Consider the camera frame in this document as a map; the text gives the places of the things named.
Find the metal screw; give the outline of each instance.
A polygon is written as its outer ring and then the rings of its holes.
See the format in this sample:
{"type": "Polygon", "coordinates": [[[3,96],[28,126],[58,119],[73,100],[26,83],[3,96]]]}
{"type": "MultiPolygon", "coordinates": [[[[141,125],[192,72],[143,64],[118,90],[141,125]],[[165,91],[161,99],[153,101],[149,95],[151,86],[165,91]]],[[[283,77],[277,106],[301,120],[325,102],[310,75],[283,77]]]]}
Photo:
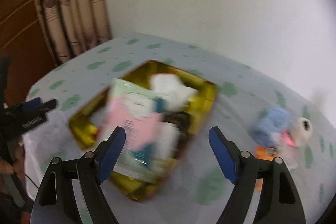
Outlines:
{"type": "Polygon", "coordinates": [[[248,152],[248,151],[242,151],[242,152],[241,152],[241,155],[242,155],[244,158],[248,158],[248,157],[250,157],[250,152],[248,152]]]}
{"type": "Polygon", "coordinates": [[[52,163],[52,164],[57,164],[57,163],[59,163],[59,157],[55,157],[55,158],[53,158],[53,159],[51,160],[51,163],[52,163]]]}
{"type": "Polygon", "coordinates": [[[87,158],[87,159],[92,158],[93,155],[94,155],[94,153],[93,153],[92,151],[86,152],[86,153],[84,154],[85,158],[87,158]]]}
{"type": "Polygon", "coordinates": [[[282,164],[283,160],[282,160],[282,158],[276,157],[275,162],[278,163],[278,164],[282,164]]]}

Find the gold tray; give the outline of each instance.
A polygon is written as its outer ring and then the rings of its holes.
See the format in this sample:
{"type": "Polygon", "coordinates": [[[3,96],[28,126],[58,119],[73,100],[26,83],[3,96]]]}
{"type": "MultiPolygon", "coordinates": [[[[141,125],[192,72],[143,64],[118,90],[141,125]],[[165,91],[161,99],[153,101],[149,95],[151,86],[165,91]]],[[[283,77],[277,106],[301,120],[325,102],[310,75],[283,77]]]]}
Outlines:
{"type": "MultiPolygon", "coordinates": [[[[156,73],[174,73],[180,77],[182,82],[191,88],[198,90],[197,95],[189,98],[188,105],[182,109],[190,115],[190,127],[188,129],[188,141],[196,135],[203,122],[207,118],[214,102],[217,86],[190,72],[166,65],[164,63],[149,60],[137,69],[133,70],[122,79],[149,89],[149,79],[156,73]]],[[[69,120],[69,128],[82,149],[88,149],[95,144],[95,137],[98,128],[90,122],[90,116],[106,104],[109,89],[94,97],[87,105],[74,114],[69,120]]],[[[116,172],[111,173],[110,180],[119,190],[135,201],[141,201],[152,196],[162,185],[179,161],[179,158],[186,150],[185,145],[175,159],[171,159],[166,175],[155,183],[139,181],[116,172]]]]}

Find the wooden door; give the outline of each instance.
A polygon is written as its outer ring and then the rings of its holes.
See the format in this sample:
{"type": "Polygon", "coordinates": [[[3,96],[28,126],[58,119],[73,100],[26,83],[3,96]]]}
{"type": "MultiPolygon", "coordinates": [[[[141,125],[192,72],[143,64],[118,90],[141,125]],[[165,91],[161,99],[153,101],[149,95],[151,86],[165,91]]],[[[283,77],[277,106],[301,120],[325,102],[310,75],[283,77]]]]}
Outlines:
{"type": "Polygon", "coordinates": [[[9,106],[23,102],[30,87],[55,68],[33,0],[0,0],[0,56],[11,57],[5,91],[9,106]]]}

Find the black cable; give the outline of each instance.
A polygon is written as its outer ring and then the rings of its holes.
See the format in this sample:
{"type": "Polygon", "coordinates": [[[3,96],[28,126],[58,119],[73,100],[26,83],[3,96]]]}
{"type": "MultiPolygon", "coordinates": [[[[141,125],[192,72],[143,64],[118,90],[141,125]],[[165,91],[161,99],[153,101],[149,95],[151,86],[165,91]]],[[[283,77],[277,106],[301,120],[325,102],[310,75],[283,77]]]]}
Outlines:
{"type": "Polygon", "coordinates": [[[39,189],[39,187],[37,187],[37,185],[35,184],[35,182],[27,175],[25,174],[25,176],[31,181],[32,184],[34,184],[34,186],[39,189]]]}

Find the striped curtain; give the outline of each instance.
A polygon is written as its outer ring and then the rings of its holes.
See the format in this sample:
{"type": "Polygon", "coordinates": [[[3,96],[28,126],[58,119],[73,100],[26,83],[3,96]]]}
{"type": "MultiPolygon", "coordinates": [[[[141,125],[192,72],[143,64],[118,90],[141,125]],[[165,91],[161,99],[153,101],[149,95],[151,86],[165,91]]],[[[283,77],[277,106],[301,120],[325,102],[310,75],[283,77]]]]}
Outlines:
{"type": "Polygon", "coordinates": [[[55,63],[111,39],[105,0],[34,0],[55,63]]]}

